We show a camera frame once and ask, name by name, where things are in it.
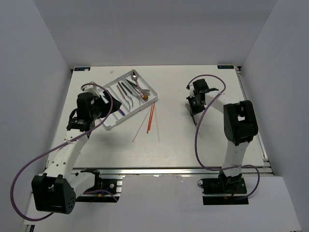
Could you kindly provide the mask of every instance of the wooden stick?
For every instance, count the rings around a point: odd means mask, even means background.
[[[159,125],[158,125],[158,118],[156,116],[156,106],[154,107],[154,116],[155,116],[155,124],[156,124],[156,133],[158,134],[158,141],[160,142],[159,138]]]
[[[151,121],[153,120],[154,108],[155,108],[155,104],[153,103],[153,104],[151,105],[151,111],[150,111],[150,115],[149,115],[149,122],[148,122],[147,134],[148,134],[148,132],[150,131]]]
[[[145,115],[145,118],[144,118],[143,122],[141,123],[141,125],[140,125],[139,129],[137,130],[137,132],[136,132],[136,134],[135,134],[134,138],[132,139],[132,142],[134,142],[134,140],[135,140],[136,136],[137,136],[137,135],[138,135],[138,133],[140,132],[140,129],[141,129],[142,125],[144,124],[144,122],[145,122],[145,120],[146,120],[146,117],[147,117],[147,115],[149,114],[150,110],[151,110],[151,109],[149,109],[149,110],[148,110],[148,112],[147,112],[147,114]]]

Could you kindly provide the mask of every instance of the white table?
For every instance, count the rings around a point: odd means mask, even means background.
[[[194,155],[195,126],[185,104],[189,91],[188,82],[200,74],[213,74],[222,78],[227,85],[226,95],[243,100],[235,70],[219,70],[217,66],[124,66],[91,67],[90,71],[73,72],[69,91],[61,115],[53,146],[64,139],[71,111],[76,108],[80,86],[94,81],[105,85],[126,72],[136,69],[158,93],[157,118],[160,133],[158,142],[155,120],[146,134],[144,123],[135,142],[132,142],[138,126],[149,108],[146,108],[111,130],[104,126],[92,132],[82,149],[75,167],[92,168],[170,168],[199,167]],[[205,78],[209,87],[222,89],[220,81]],[[221,166],[226,153],[227,139],[223,129],[223,115],[213,108],[206,113],[198,138],[200,159],[207,166]],[[255,138],[249,145],[244,164],[263,166],[263,152]]]

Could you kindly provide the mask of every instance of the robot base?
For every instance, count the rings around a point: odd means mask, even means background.
[[[228,204],[249,204],[246,184],[243,178],[233,185],[232,188],[224,188],[223,183],[218,178],[201,179],[203,184],[203,204],[204,205],[228,205]]]
[[[98,189],[104,189],[110,192],[112,195],[117,194],[117,179],[102,179],[98,178],[96,181],[96,186],[89,188],[87,191],[93,191]],[[112,197],[99,197],[98,193],[88,195],[88,196],[79,196],[76,199],[76,202],[110,202],[114,203],[115,200]]]

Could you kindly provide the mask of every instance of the black clamp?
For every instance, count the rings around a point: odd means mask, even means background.
[[[200,79],[192,83],[194,87],[194,97],[187,97],[191,108],[191,116],[199,114],[205,109],[205,94],[211,91],[218,91],[217,88],[209,88],[205,79]]]
[[[120,109],[121,102],[112,97],[112,113]],[[102,97],[95,96],[93,93],[85,92],[77,96],[77,108],[74,109],[69,118],[67,130],[78,129],[82,132],[88,131],[95,126],[95,120],[104,118],[111,107],[111,101],[105,103]]]

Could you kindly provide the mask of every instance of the white tray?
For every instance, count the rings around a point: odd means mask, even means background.
[[[135,83],[134,81],[131,80],[131,73],[135,72],[135,74],[138,77],[138,83],[140,85],[140,87],[142,89],[149,89],[150,92],[147,93],[148,95],[148,99],[144,100],[143,98],[141,98],[140,95],[137,94],[137,92],[134,90],[134,88],[126,81],[129,80],[133,83]],[[130,90],[133,94],[135,94],[135,96],[138,96],[139,100],[140,100],[140,104],[137,98],[133,97],[126,89],[125,91],[127,92],[128,96],[130,96],[133,100],[133,107],[132,107],[132,102],[131,100],[128,99],[128,97],[124,94],[125,98],[127,99],[127,101],[130,102],[131,105],[131,110],[129,110],[129,106],[128,103],[122,98],[121,94],[119,93],[119,90],[117,88],[118,82],[123,82]],[[153,88],[151,88],[151,86],[139,75],[139,73],[136,70],[131,70],[129,72],[127,72],[126,74],[116,78],[115,80],[109,82],[107,85],[104,86],[104,88],[106,88],[110,94],[112,94],[112,96],[117,99],[118,101],[120,101],[122,103],[120,109],[125,113],[125,116],[123,116],[119,111],[112,113],[107,120],[104,122],[104,126],[106,127],[106,129],[111,129],[114,126],[116,126],[117,124],[123,122],[124,120],[126,120],[127,118],[131,117],[132,115],[134,115],[136,112],[144,109],[145,107],[147,107],[148,105],[151,105],[153,102],[155,102],[156,100],[158,100],[158,94],[154,91]]]

